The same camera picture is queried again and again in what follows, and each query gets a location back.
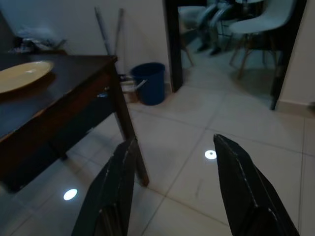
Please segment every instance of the bucket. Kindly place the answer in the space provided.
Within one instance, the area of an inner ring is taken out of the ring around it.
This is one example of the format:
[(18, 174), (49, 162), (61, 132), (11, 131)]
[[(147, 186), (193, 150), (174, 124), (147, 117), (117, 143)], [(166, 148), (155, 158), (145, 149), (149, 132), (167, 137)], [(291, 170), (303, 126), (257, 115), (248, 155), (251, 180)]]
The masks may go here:
[(157, 105), (165, 98), (164, 92), (165, 66), (151, 62), (136, 66), (130, 72), (137, 85), (140, 101), (145, 105)]

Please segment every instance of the tiled floor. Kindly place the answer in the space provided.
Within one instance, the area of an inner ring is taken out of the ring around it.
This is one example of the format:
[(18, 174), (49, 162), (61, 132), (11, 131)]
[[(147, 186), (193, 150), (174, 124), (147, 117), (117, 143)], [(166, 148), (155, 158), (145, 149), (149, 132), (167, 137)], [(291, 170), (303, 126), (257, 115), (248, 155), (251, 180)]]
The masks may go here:
[[(268, 71), (260, 67), (260, 53), (251, 55), (240, 82), (236, 68), (224, 67), (231, 52), (193, 54), (196, 66), (186, 66), (176, 94), (154, 107), (129, 106), (150, 176), (148, 188), (135, 184), (129, 236), (231, 236), (217, 163), (204, 157), (214, 150), (215, 133), (251, 155), (300, 234), (314, 235), (315, 120), (269, 110), (271, 79), (258, 71)], [(121, 141), (111, 115), (67, 161), (54, 163), (18, 194), (0, 189), (0, 236), (69, 236), (89, 184)], [(78, 195), (64, 201), (70, 188)]]

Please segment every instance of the yellow plate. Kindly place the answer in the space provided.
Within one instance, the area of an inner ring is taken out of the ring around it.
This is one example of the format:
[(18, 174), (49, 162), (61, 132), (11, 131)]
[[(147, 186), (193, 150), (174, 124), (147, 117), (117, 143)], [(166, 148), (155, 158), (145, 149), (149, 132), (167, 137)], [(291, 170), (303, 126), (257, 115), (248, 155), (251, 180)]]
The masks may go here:
[(46, 75), (53, 68), (49, 61), (20, 64), (0, 71), (0, 93), (29, 85)]

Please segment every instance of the white wall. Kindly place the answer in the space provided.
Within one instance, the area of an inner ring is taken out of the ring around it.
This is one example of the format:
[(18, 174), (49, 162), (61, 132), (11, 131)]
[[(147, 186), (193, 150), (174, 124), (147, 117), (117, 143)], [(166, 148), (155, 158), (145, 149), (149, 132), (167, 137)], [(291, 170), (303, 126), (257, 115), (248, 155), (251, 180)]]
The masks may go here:
[(308, 105), (315, 102), (315, 1), (306, 6), (280, 102)]
[(0, 0), (0, 10), (14, 32), (23, 26), (46, 28), (55, 39), (67, 39), (65, 49), (75, 55), (104, 55), (95, 19), (99, 6), (114, 51), (119, 7), (125, 10), (124, 33), (118, 50), (120, 72), (144, 62), (166, 65), (168, 50), (162, 0)]

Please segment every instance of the dark door frame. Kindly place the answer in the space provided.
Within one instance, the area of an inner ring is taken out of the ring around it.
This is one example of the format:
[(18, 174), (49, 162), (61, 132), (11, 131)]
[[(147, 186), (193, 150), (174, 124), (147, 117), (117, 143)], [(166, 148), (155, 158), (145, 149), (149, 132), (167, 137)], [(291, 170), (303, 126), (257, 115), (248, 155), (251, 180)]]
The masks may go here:
[(290, 20), (286, 23), (286, 25), (275, 31), (276, 39), (278, 39), (277, 43), (278, 45), (282, 45), (281, 50), (283, 53), (279, 61), (280, 71), (274, 79), (271, 90), (271, 95), (273, 96), (273, 101), (270, 108), (271, 110), (275, 110), (280, 97), (281, 89), (284, 84), (285, 75), (289, 67), (291, 55), (297, 34), (300, 29), (306, 4), (307, 0), (297, 0)]
[(165, 21), (168, 37), (170, 74), (173, 92), (183, 85), (181, 44), (178, 22), (179, 6), (206, 6), (207, 0), (164, 0)]
[[(279, 62), (281, 72), (274, 79), (271, 91), (271, 95), (273, 96), (273, 103), (271, 106), (272, 110), (275, 109), (276, 103), (281, 93), (296, 36), (300, 28), (300, 23), (303, 17), (306, 2), (307, 0), (297, 0), (296, 7), (292, 13), (292, 17), (290, 18), (290, 20), (285, 26), (275, 31), (276, 39), (279, 42), (278, 45), (281, 45), (279, 48), (283, 51), (283, 55)], [(167, 29), (166, 35), (168, 37), (170, 74), (173, 92), (177, 92), (177, 90), (183, 85), (178, 7), (192, 5), (206, 6), (207, 0), (164, 0), (164, 12)]]

